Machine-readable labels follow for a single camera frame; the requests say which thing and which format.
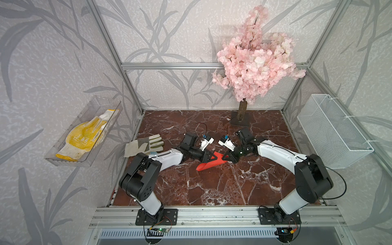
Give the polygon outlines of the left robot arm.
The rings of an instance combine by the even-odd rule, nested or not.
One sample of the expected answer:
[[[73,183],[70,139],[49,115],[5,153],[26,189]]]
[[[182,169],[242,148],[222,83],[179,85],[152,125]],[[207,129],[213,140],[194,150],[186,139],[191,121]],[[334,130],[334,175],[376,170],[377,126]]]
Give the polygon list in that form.
[[[197,135],[186,133],[176,148],[153,155],[138,153],[120,178],[119,187],[139,203],[148,217],[158,220],[163,216],[164,206],[154,193],[160,172],[190,158],[201,163],[221,160],[221,157],[207,150],[207,146],[214,142],[210,135],[203,135],[199,147],[196,147],[197,139]]]

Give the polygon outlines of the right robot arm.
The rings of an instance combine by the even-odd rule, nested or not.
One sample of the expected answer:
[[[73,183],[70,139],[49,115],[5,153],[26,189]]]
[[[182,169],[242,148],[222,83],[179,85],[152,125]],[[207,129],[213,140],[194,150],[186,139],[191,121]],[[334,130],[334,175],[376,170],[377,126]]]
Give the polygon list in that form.
[[[279,201],[272,210],[275,219],[284,219],[294,214],[307,204],[313,204],[333,188],[333,181],[321,158],[316,154],[304,155],[281,147],[264,137],[254,137],[248,128],[236,132],[240,145],[235,145],[229,136],[224,135],[218,141],[228,151],[222,156],[223,161],[239,162],[249,154],[261,157],[288,169],[295,175],[296,188]]]

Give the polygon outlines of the white grey work glove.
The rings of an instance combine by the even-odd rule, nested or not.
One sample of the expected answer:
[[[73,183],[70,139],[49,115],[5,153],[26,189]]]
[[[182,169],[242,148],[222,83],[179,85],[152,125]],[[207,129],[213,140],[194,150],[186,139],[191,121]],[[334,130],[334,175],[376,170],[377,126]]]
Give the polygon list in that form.
[[[159,134],[136,139],[125,146],[124,157],[134,157],[138,153],[149,154],[163,151],[164,141]]]

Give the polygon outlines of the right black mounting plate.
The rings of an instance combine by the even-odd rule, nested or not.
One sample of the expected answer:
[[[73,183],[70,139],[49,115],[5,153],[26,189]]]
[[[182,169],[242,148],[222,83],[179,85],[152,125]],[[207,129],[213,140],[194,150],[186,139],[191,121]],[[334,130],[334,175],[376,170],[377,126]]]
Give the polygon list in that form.
[[[286,214],[280,208],[260,206],[258,217],[261,225],[300,225],[302,223],[298,210],[292,214]]]

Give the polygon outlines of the black mounting plate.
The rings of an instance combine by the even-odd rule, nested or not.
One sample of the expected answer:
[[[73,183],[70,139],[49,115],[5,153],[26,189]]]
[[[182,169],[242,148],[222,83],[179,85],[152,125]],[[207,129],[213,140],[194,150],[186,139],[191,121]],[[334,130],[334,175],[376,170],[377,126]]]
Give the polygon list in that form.
[[[261,225],[300,225],[302,223],[298,210],[292,214],[286,214],[280,208],[260,206],[258,217]]]
[[[177,224],[178,209],[160,209],[155,215],[149,214],[145,210],[140,209],[137,213],[136,226],[156,226]]]

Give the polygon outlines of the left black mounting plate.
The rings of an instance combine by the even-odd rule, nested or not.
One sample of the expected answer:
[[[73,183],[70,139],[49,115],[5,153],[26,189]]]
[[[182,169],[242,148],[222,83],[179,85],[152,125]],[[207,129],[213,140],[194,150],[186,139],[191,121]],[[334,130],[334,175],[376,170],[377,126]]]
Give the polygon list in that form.
[[[160,209],[155,215],[149,214],[145,210],[140,209],[137,213],[136,226],[156,226],[177,224],[178,209]]]

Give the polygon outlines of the pink cherry blossom tree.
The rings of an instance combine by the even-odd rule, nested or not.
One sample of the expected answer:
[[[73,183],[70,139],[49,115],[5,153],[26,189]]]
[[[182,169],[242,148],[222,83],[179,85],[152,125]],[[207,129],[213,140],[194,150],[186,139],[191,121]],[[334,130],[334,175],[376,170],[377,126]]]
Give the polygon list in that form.
[[[282,78],[299,79],[306,74],[292,59],[292,38],[285,33],[263,35],[261,26],[267,16],[267,8],[254,7],[236,36],[217,53],[225,74],[214,72],[212,81],[223,89],[233,89],[239,102],[238,112],[231,119],[233,125],[247,126],[247,106],[264,97]]]

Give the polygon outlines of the left circuit board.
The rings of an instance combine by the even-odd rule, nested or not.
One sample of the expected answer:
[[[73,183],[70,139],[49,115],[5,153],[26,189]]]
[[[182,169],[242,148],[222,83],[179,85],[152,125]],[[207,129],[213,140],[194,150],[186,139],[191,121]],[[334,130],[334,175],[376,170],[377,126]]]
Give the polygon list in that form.
[[[171,227],[151,227],[147,229],[147,236],[152,237],[163,237],[165,234],[171,231]]]

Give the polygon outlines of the circuit board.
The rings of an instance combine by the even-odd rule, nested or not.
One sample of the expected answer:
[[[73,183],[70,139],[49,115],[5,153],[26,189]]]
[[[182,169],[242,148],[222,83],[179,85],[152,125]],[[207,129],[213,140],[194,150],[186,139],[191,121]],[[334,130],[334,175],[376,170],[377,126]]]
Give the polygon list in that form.
[[[281,228],[277,228],[274,234],[277,236],[293,236],[294,233],[296,232],[297,232],[297,228],[281,227]]]
[[[171,227],[151,227],[147,229],[147,236],[152,237],[163,237],[165,234],[171,231]]]

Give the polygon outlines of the right circuit board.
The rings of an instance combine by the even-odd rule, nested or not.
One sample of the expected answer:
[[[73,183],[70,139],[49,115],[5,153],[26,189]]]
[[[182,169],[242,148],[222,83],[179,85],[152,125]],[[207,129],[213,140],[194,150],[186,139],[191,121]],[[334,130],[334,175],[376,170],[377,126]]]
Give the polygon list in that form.
[[[296,232],[297,232],[297,228],[281,227],[281,228],[277,228],[274,234],[277,236],[293,236],[294,233]]]

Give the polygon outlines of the horizontal aluminium back bar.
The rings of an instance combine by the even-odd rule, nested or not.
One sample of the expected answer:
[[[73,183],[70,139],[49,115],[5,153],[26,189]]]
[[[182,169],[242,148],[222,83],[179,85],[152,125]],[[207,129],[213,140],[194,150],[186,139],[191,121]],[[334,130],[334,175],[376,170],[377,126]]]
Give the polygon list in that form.
[[[123,63],[123,70],[224,69],[221,63]]]

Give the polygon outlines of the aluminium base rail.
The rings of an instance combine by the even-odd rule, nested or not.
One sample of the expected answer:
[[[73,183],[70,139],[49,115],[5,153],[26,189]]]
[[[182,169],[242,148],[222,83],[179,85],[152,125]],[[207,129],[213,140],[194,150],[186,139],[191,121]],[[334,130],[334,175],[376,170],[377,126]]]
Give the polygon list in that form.
[[[272,218],[258,214],[258,206],[169,206],[177,209],[176,216],[164,225],[173,228],[234,228],[234,227],[287,227]],[[139,207],[123,206],[98,208],[89,224],[90,229],[98,228],[137,228],[137,221],[143,221],[138,214]],[[290,222],[291,227],[346,227],[337,206],[306,206],[296,215],[301,221]]]

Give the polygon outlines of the clear plastic wall tray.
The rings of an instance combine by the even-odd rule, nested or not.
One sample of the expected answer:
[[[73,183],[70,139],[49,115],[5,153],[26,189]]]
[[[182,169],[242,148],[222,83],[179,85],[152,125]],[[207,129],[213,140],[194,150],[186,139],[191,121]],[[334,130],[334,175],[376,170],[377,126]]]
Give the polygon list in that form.
[[[94,96],[46,153],[55,166],[90,167],[123,110],[120,100]]]

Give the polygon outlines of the aluminium frame corner post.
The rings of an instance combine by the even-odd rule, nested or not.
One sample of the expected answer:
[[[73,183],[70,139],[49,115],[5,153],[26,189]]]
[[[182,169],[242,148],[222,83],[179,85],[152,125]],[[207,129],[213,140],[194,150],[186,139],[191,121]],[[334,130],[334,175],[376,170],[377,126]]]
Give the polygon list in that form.
[[[100,31],[100,33],[101,33],[101,35],[102,35],[102,37],[104,39],[104,42],[105,42],[105,44],[106,44],[106,46],[107,46],[107,48],[108,48],[108,50],[109,50],[113,60],[114,60],[114,64],[115,64],[116,69],[119,71],[119,74],[120,74],[121,78],[125,82],[125,85],[126,85],[128,91],[129,91],[129,93],[131,94],[131,96],[133,98],[133,101],[135,102],[138,111],[141,114],[143,114],[144,110],[143,110],[143,108],[141,106],[141,103],[140,103],[139,99],[137,98],[135,90],[134,90],[134,88],[133,88],[133,86],[132,86],[132,84],[131,84],[128,76],[127,76],[127,74],[122,69],[121,61],[119,59],[119,56],[118,56],[118,54],[117,54],[117,52],[115,50],[115,47],[114,47],[113,42],[112,42],[112,40],[110,38],[109,32],[107,31],[107,29],[105,27],[105,24],[103,22],[103,19],[101,17],[101,14],[100,14],[100,11],[99,11],[99,6],[93,0],[87,0],[86,1],[86,5],[89,8],[89,10],[90,10],[90,12],[91,12],[91,14],[92,14],[92,16],[93,16],[97,26],[98,26],[98,30]]]

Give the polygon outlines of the right aluminium corner post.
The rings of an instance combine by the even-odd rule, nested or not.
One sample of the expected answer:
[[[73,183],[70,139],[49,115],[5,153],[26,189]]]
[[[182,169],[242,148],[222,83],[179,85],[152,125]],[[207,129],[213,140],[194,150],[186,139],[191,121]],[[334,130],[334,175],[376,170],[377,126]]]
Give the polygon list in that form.
[[[340,0],[337,3],[337,6],[333,12],[333,15],[331,16],[330,20],[328,21],[328,24],[326,25],[320,39],[318,40],[313,52],[311,53],[309,59],[305,63],[301,63],[299,66],[301,68],[306,69],[306,75],[309,77],[310,73],[312,71],[312,67],[314,62],[316,61],[317,57],[319,56],[320,52],[322,51],[323,47],[327,43],[328,39],[333,33],[333,30],[338,26],[340,20],[344,16],[345,12],[347,11],[347,8],[349,7],[351,1],[349,0]],[[285,113],[291,103],[293,102],[296,93],[298,90],[301,88],[302,83],[306,77],[302,77],[297,80],[295,86],[293,87],[292,91],[290,92],[290,95],[288,96],[288,99],[286,100],[281,112]]]

